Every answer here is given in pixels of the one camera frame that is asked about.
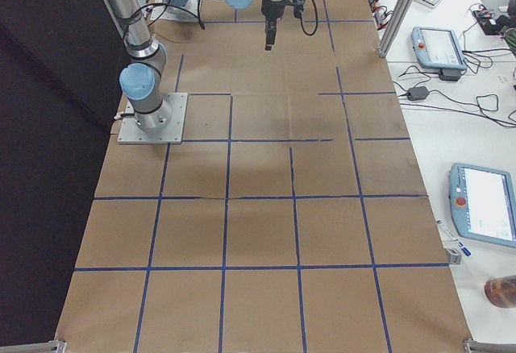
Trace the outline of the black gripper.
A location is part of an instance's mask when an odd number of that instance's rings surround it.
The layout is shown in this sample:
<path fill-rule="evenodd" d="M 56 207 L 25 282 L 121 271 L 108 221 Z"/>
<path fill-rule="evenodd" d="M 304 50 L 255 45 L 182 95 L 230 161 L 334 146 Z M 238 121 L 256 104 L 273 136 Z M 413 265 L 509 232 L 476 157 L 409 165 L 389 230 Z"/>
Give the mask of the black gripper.
<path fill-rule="evenodd" d="M 261 13 L 265 17 L 265 50 L 272 51 L 277 34 L 277 20 L 283 15 L 283 2 L 263 1 Z"/>

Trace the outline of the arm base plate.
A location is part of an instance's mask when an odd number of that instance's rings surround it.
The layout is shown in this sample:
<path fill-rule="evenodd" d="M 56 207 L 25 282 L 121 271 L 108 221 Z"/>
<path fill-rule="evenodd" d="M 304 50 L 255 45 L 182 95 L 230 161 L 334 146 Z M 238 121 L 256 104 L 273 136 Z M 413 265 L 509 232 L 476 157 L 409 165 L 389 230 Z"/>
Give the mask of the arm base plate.
<path fill-rule="evenodd" d="M 160 109 L 138 114 L 127 102 L 117 141 L 120 144 L 181 144 L 187 110 L 187 93 L 163 93 Z"/>
<path fill-rule="evenodd" d="M 198 17 L 198 0 L 191 0 L 191 8 L 190 10 L 185 10 L 183 8 L 178 8 L 177 10 L 167 11 L 165 9 L 168 4 L 165 3 L 156 3 L 156 6 L 152 9 L 152 13 L 150 14 L 150 19 L 152 21 L 157 19 L 166 19 L 176 22 L 197 22 Z"/>

